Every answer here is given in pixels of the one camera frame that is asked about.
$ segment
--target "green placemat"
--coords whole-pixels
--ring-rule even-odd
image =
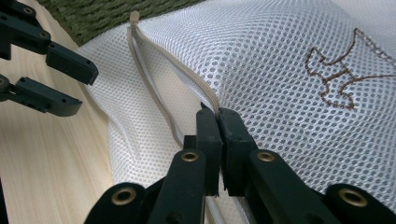
[[[37,0],[79,45],[129,20],[133,10],[150,18],[203,0]]]

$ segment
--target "brown thread outline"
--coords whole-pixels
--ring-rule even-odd
[[[376,54],[379,58],[385,59],[387,62],[391,63],[392,66],[396,66],[396,62],[388,54],[386,54],[381,48],[379,48],[374,43],[374,41],[372,39],[370,39],[367,35],[364,34],[363,31],[361,31],[358,28],[355,28],[353,30],[353,41],[352,41],[352,44],[349,46],[349,48],[347,48],[346,53],[341,55],[340,57],[338,57],[336,60],[334,60],[332,62],[329,62],[329,63],[324,62],[324,60],[326,60],[326,57],[318,50],[317,47],[313,47],[311,50],[309,50],[309,52],[306,56],[305,63],[304,63],[305,70],[309,76],[311,76],[311,77],[319,76],[321,78],[323,85],[326,87],[326,91],[321,92],[319,95],[320,95],[320,98],[322,99],[322,101],[328,106],[333,106],[335,108],[343,108],[343,109],[355,109],[356,105],[355,105],[355,102],[354,102],[351,94],[344,92],[345,88],[348,85],[351,85],[355,82],[363,81],[364,79],[369,79],[369,78],[396,77],[396,75],[378,75],[378,76],[367,76],[367,77],[354,77],[353,76],[352,72],[347,68],[347,65],[343,62],[343,60],[345,59],[346,56],[349,55],[349,53],[355,47],[358,37],[360,37],[362,39],[363,43],[365,44],[365,46],[367,46],[369,48],[369,50],[372,51],[374,54]],[[325,77],[318,72],[312,72],[311,69],[309,68],[309,60],[311,59],[311,56],[314,53],[314,51],[319,55],[319,57],[320,57],[319,62],[322,63],[323,65],[332,66],[337,63],[340,63],[341,65],[343,65],[345,67],[345,69],[339,73],[336,73],[336,74],[330,76],[330,77]],[[331,88],[330,88],[329,82],[337,77],[344,75],[344,74],[348,74],[352,80],[344,83],[341,86],[341,88],[338,90],[337,93],[339,95],[345,96],[348,99],[348,101],[350,102],[350,105],[338,105],[338,104],[333,103],[325,98],[325,96],[330,93]]]

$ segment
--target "brown embroidery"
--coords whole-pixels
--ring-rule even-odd
[[[381,60],[388,62],[392,67],[394,67],[396,71],[396,62],[378,48],[375,43],[359,29],[354,30],[353,42],[346,50],[346,53],[332,62],[325,62],[326,57],[318,50],[317,47],[313,47],[306,57],[305,70],[309,76],[319,76],[321,78],[326,90],[321,92],[319,95],[327,105],[337,108],[354,109],[355,102],[352,95],[345,92],[345,89],[349,85],[369,78],[396,77],[396,75],[359,76],[359,74],[352,74],[349,68],[347,68],[347,64],[344,62],[344,59],[355,48],[358,38],[362,40],[364,45],[374,52]],[[327,71],[325,73],[330,75],[325,77],[325,75],[323,75],[323,71]]]

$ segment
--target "mesh laundry bag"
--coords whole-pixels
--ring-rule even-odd
[[[386,24],[396,6],[383,2],[389,14],[206,1],[96,37],[78,52],[100,71],[89,92],[110,118],[114,181],[147,187],[166,175],[203,102],[240,113],[259,148],[309,187],[348,183],[395,212],[396,31]],[[222,194],[207,200],[213,219],[249,222],[243,199]]]

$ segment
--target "wood grain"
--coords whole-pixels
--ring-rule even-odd
[[[77,45],[36,1],[33,7],[52,40]],[[82,223],[111,183],[107,118],[78,84],[45,64],[45,56],[12,47],[0,74],[15,83],[30,77],[83,101],[69,118],[42,114],[13,102],[0,103],[0,176],[10,223]]]

